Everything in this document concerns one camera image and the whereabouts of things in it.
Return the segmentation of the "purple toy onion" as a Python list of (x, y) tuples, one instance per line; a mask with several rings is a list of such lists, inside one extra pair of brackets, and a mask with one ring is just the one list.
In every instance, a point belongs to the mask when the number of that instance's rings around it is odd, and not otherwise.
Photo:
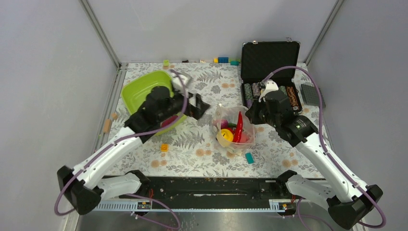
[(229, 127), (228, 121), (227, 121), (226, 119), (222, 119), (222, 120), (220, 121), (220, 128), (221, 128), (221, 129), (225, 129), (225, 128), (228, 128), (228, 127)]

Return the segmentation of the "maroon toy sweet potato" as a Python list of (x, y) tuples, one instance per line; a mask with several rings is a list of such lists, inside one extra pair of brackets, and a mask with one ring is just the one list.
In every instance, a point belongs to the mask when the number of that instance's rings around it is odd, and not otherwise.
[(161, 123), (161, 127), (164, 128), (174, 122), (177, 119), (178, 115), (174, 115), (168, 119), (166, 119), (164, 122)]

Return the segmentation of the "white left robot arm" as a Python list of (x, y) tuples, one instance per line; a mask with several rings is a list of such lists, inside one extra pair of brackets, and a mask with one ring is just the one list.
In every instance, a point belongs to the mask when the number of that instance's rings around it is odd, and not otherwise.
[(186, 89), (171, 92), (169, 88), (154, 87), (140, 108), (102, 148), (73, 168), (63, 166), (57, 171), (60, 193), (54, 204), (55, 214), (62, 198), (80, 215), (92, 211), (101, 201), (125, 194), (143, 198), (149, 193), (148, 179), (138, 170), (122, 176), (105, 178), (105, 174), (131, 150), (143, 145), (153, 135), (164, 130), (162, 123), (172, 116), (183, 115), (200, 119), (210, 105), (200, 94)]

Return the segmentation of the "green plastic tub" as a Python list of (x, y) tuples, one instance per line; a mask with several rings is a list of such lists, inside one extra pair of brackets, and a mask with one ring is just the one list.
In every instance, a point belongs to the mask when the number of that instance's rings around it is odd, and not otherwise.
[[(165, 71), (153, 71), (126, 85), (122, 99), (130, 117), (118, 134), (123, 138), (147, 139), (178, 125), (186, 117), (183, 113), (188, 104), (182, 80), (183, 77)], [(174, 115), (178, 115), (177, 119), (162, 128), (161, 123)]]

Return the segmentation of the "yellow toy pear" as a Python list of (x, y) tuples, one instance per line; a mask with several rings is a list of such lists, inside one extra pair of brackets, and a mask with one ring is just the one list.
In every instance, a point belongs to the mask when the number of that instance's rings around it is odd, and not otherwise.
[(227, 140), (228, 142), (232, 142), (234, 140), (234, 133), (230, 128), (224, 128), (220, 131), (221, 137)]

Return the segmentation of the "red toy chili pepper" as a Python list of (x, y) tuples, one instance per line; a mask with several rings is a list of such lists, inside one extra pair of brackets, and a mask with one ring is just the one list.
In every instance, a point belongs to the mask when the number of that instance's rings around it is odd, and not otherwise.
[(236, 129), (234, 132), (233, 141), (234, 143), (239, 143), (242, 138), (242, 131), (243, 131), (243, 116), (242, 112), (238, 113), (238, 122), (236, 124)]

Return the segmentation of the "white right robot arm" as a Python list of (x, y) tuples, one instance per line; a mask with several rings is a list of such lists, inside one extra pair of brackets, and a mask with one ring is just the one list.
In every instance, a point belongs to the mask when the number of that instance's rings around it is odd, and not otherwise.
[(320, 139), (319, 130), (311, 120), (295, 114), (283, 92), (265, 92), (253, 101), (245, 115), (251, 124), (273, 127), (279, 137), (307, 157), (329, 183), (329, 187), (325, 187), (288, 170), (278, 177), (278, 196), (303, 197), (327, 210), (332, 220), (347, 230), (376, 207), (383, 195), (382, 189), (376, 184), (368, 185), (345, 166)]

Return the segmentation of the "clear zip top bag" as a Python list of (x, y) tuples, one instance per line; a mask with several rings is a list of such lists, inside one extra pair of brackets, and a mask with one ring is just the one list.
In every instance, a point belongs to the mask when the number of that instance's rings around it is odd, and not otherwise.
[[(223, 107), (221, 104), (219, 104), (216, 107), (212, 120), (214, 134), (220, 147), (231, 154), (242, 155), (244, 151), (255, 145), (255, 127), (245, 116), (247, 110), (248, 108), (245, 106)], [(232, 129), (234, 133), (236, 124), (238, 122), (238, 113), (240, 111), (242, 112), (243, 116), (242, 138), (239, 143), (228, 142), (221, 137), (220, 131), (222, 129), (220, 128), (220, 121), (222, 119), (226, 119), (229, 123), (229, 128)]]

